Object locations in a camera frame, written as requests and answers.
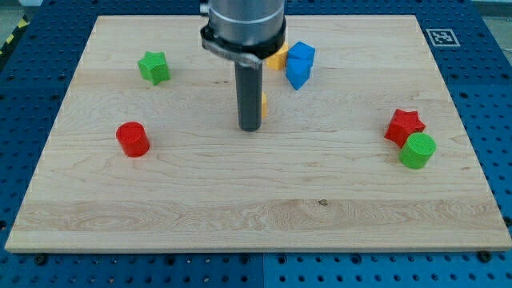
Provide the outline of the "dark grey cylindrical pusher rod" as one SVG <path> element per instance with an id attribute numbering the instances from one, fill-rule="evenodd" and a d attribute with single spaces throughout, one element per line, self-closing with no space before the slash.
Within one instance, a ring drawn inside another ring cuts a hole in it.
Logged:
<path id="1" fill-rule="evenodd" d="M 236 62 L 234 67 L 238 125 L 244 131 L 256 131 L 262 123 L 262 65 L 253 68 Z"/>

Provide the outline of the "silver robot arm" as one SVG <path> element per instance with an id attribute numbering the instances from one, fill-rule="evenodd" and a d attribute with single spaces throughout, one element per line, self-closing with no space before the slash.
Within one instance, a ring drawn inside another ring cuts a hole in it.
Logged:
<path id="1" fill-rule="evenodd" d="M 256 131 L 262 123 L 262 63 L 282 48 L 284 0 L 201 0 L 202 47 L 231 60 L 235 68 L 238 125 Z"/>

